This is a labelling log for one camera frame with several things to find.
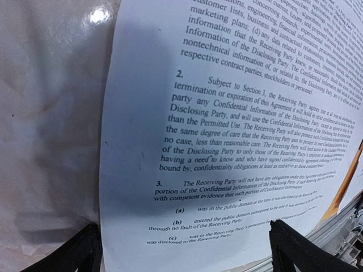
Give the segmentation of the orange folder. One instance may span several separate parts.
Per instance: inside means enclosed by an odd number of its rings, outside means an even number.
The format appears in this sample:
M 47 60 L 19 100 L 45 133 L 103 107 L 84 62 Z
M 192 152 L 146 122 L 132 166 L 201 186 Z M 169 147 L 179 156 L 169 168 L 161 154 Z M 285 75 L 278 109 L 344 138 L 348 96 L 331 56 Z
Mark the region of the orange folder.
M 341 201 L 343 200 L 343 197 L 345 195 L 345 192 L 347 191 L 348 187 L 349 187 L 349 184 L 351 182 L 351 179 L 357 169 L 357 166 L 358 166 L 358 161 L 359 161 L 359 158 L 360 158 L 360 155 L 362 153 L 362 142 L 360 143 L 360 146 L 358 148 L 358 151 L 352 161 L 352 164 L 351 166 L 349 167 L 348 169 L 348 172 L 343 180 L 343 183 L 342 185 L 340 186 L 332 204 L 331 204 L 331 212 L 334 214 L 336 214 L 339 210 L 339 205 L 341 203 Z

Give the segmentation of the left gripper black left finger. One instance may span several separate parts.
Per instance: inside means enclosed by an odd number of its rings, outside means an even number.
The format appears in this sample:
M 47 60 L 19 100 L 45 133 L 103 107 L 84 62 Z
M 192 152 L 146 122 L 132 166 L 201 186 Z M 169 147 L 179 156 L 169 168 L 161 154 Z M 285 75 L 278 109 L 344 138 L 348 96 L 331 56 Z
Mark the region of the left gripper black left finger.
M 23 272 L 99 271 L 101 260 L 100 229 L 97 224 L 91 223 L 52 254 L 25 268 Z

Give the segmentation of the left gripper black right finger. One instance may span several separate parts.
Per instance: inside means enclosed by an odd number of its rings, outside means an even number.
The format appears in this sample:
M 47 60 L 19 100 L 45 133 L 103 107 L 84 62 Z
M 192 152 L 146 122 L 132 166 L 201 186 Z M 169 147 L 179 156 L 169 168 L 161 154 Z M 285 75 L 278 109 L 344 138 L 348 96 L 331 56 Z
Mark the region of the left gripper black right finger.
M 282 220 L 271 221 L 269 240 L 274 272 L 359 271 L 325 252 Z

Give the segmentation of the white printed sheet dense text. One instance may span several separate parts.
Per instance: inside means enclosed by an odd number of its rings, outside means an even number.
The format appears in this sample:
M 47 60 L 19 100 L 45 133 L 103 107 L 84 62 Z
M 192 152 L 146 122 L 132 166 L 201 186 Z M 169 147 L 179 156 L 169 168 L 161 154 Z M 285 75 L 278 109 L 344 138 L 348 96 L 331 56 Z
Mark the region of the white printed sheet dense text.
M 362 142 L 361 1 L 122 1 L 105 89 L 107 271 L 224 271 L 309 233 Z

